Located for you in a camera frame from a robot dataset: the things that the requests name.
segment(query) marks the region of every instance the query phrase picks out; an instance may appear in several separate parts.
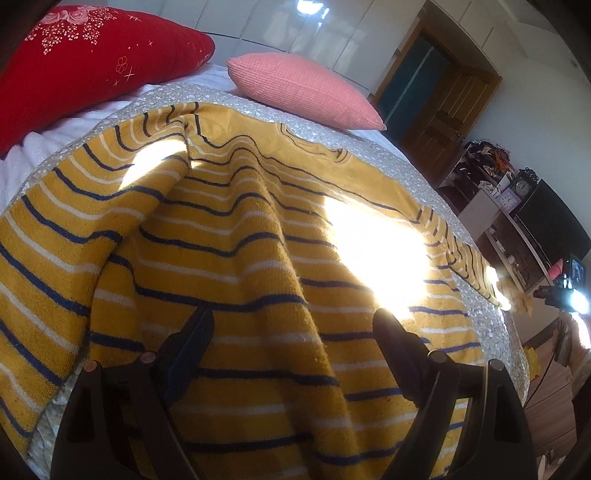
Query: bright light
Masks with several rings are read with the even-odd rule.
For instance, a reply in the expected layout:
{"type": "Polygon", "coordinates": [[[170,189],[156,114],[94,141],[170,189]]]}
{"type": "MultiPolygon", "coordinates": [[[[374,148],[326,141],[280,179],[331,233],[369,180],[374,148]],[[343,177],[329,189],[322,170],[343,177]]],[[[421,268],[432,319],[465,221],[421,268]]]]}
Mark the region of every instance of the bright light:
{"type": "Polygon", "coordinates": [[[373,290],[378,307],[398,320],[412,318],[408,307],[425,296],[423,280],[430,268],[424,237],[406,220],[388,218],[354,200],[327,197],[324,209],[340,261],[373,290]]]}
{"type": "Polygon", "coordinates": [[[577,322],[577,327],[579,328],[579,342],[581,343],[581,346],[586,349],[591,349],[591,338],[589,338],[587,325],[578,313],[572,313],[571,316],[573,320],[577,322]]]}
{"type": "Polygon", "coordinates": [[[323,6],[324,4],[314,2],[313,0],[298,0],[297,2],[298,11],[307,15],[316,15],[323,6]]]}
{"type": "Polygon", "coordinates": [[[177,138],[167,138],[142,148],[135,155],[132,166],[121,180],[119,190],[146,175],[169,155],[185,151],[186,148],[185,142],[177,138]]]}
{"type": "Polygon", "coordinates": [[[573,290],[570,294],[569,303],[581,315],[587,315],[589,313],[589,301],[579,290],[573,290]]]}
{"type": "Polygon", "coordinates": [[[495,291],[495,297],[501,304],[501,310],[508,312],[511,310],[511,302],[507,297],[505,297],[501,291],[497,288],[496,284],[499,281],[499,275],[497,275],[496,270],[492,268],[490,265],[486,268],[486,278],[488,281],[491,282],[492,289],[495,291]]]}

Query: alarm clock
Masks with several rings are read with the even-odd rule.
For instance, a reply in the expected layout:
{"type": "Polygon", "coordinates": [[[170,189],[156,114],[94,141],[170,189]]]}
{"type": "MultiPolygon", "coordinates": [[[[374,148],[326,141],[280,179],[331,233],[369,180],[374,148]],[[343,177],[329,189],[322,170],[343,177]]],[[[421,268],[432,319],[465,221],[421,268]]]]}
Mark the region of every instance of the alarm clock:
{"type": "Polygon", "coordinates": [[[539,178],[535,172],[530,168],[526,168],[525,170],[519,171],[519,174],[511,182],[509,188],[523,202],[535,190],[538,181],[539,178]]]}
{"type": "Polygon", "coordinates": [[[511,213],[521,203],[521,198],[510,188],[503,190],[495,200],[506,213],[511,213]]]}

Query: clothing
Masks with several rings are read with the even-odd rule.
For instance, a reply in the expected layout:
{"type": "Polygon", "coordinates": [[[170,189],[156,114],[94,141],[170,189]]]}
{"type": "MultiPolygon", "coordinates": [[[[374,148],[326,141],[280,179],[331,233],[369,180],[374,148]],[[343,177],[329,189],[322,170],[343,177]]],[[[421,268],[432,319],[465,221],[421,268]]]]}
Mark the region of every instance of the clothing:
{"type": "Polygon", "coordinates": [[[0,218],[0,422],[24,450],[85,337],[91,358],[127,363],[209,306],[212,344],[171,409],[204,474],[375,478],[415,408],[372,339],[374,311],[481,362],[452,271],[498,304],[487,267],[345,150],[217,105],[148,112],[0,218]]]}

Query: pink pillow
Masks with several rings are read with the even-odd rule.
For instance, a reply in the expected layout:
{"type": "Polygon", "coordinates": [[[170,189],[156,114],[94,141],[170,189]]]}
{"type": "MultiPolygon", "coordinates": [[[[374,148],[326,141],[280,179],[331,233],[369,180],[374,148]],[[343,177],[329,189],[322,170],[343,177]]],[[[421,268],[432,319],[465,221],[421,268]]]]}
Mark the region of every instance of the pink pillow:
{"type": "Polygon", "coordinates": [[[386,130],[360,91],[299,55],[248,53],[228,59],[228,74],[250,98],[308,120],[345,130],[386,130]]]}

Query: television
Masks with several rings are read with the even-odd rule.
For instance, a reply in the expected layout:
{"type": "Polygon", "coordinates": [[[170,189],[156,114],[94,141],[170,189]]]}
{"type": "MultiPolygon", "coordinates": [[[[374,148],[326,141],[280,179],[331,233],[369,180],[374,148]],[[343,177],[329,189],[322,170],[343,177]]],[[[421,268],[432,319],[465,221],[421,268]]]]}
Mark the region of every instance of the television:
{"type": "Polygon", "coordinates": [[[540,247],[548,268],[571,255],[584,258],[591,248],[585,229],[544,180],[514,216],[540,247]]]}

